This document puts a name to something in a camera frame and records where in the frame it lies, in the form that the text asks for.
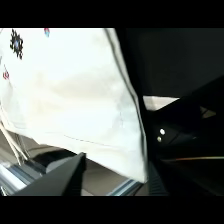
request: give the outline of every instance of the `white cord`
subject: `white cord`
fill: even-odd
[[[10,134],[7,132],[7,130],[5,129],[5,127],[2,125],[2,123],[0,122],[0,129],[2,131],[2,133],[4,134],[5,138],[7,139],[10,147],[12,148],[12,151],[14,152],[17,160],[19,161],[19,155],[18,152],[20,152],[22,154],[22,156],[24,157],[24,159],[28,160],[27,156],[24,154],[24,152],[21,150],[21,148],[18,146],[18,144],[14,141],[14,139],[10,136]]]

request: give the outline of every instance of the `white light spot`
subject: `white light spot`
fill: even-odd
[[[161,135],[165,135],[165,130],[164,129],[160,129],[160,134]]]
[[[161,142],[162,141],[162,138],[160,136],[158,136],[157,141],[158,142]]]

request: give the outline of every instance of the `white cloth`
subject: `white cloth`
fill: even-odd
[[[0,34],[0,74],[9,74],[9,79],[0,77],[5,128],[39,144],[85,152],[89,159],[145,182],[137,101],[106,29],[50,28],[49,37],[43,28],[14,30],[23,39],[22,60],[10,48],[12,29]],[[118,51],[114,30],[107,32]]]

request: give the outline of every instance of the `white bag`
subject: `white bag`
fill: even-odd
[[[145,182],[144,130],[114,30],[55,28],[49,37],[43,28],[14,30],[23,40],[22,59],[10,48],[12,29],[0,34],[5,128],[39,144],[85,152]]]

